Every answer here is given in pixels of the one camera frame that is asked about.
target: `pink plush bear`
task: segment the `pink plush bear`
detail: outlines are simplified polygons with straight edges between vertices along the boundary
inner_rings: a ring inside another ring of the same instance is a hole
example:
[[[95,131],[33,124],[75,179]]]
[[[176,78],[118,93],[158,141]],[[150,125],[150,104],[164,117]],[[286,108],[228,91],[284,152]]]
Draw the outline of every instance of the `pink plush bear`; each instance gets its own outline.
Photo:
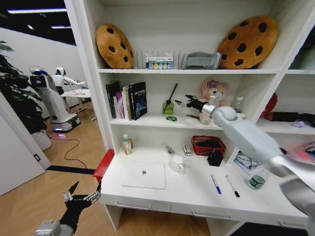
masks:
[[[219,106],[227,106],[224,99],[228,92],[228,83],[219,83],[218,81],[205,79],[201,86],[201,96],[200,101],[215,103],[215,100],[211,98],[211,95],[216,96],[219,101]],[[204,114],[200,113],[200,121],[203,124],[209,124],[210,118],[206,117]]]

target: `black book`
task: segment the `black book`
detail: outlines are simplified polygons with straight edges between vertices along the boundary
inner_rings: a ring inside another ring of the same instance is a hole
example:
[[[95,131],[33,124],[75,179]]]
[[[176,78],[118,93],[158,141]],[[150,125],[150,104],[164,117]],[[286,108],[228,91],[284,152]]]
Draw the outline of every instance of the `black book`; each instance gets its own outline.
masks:
[[[146,83],[140,82],[129,86],[133,119],[137,120],[148,111]]]
[[[110,112],[112,114],[112,118],[116,118],[116,111],[115,111],[115,105],[114,105],[114,96],[116,95],[116,92],[119,91],[119,81],[114,81],[106,84],[106,90],[107,90],[107,97],[110,107]]]

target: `red object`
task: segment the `red object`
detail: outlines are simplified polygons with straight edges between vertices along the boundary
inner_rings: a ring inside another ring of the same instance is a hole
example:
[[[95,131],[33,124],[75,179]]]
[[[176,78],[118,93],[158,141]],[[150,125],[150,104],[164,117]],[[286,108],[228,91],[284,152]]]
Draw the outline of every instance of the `red object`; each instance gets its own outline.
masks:
[[[215,141],[217,142],[221,147],[200,147],[198,146],[199,142],[204,142],[204,141]],[[226,149],[224,143],[219,139],[218,137],[213,137],[213,136],[193,136],[191,139],[192,147],[193,150],[195,151],[196,155],[201,155],[201,156],[209,156],[210,150],[218,150],[220,152],[224,152]]]
[[[260,117],[264,117],[265,115],[269,114],[272,111],[272,109],[274,109],[274,107],[276,106],[277,101],[278,101],[278,97],[274,93],[272,97],[270,98],[269,102],[267,103],[265,110],[261,113]]]
[[[107,153],[105,154],[105,156],[103,157],[100,164],[98,165],[97,169],[93,173],[93,177],[96,177],[98,183],[101,182],[105,172],[107,171],[109,167],[109,164],[113,160],[114,155],[115,155],[114,150],[109,149]]]

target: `red plastic basket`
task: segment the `red plastic basket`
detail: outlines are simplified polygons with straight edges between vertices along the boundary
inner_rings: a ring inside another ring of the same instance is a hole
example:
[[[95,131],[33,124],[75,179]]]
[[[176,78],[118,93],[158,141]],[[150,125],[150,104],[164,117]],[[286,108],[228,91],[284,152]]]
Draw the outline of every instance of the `red plastic basket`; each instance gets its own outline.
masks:
[[[204,141],[209,141],[209,140],[216,141],[220,145],[220,147],[200,147],[200,146],[198,146],[199,142],[204,142]],[[195,151],[196,155],[201,155],[201,156],[209,156],[210,150],[212,150],[212,149],[218,150],[220,152],[224,152],[224,150],[226,149],[226,146],[221,141],[221,139],[219,139],[218,137],[213,137],[213,136],[205,136],[205,135],[193,136],[191,139],[191,143],[192,143],[192,147],[193,147],[193,150]]]

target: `ceiling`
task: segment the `ceiling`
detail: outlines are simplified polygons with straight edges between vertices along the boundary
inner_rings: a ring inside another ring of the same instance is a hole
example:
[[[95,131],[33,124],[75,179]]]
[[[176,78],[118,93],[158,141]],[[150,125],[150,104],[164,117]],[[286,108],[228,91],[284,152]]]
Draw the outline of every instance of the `ceiling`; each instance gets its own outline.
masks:
[[[8,10],[65,8],[63,0],[3,0],[0,5],[0,27],[75,45],[67,12],[10,14]]]

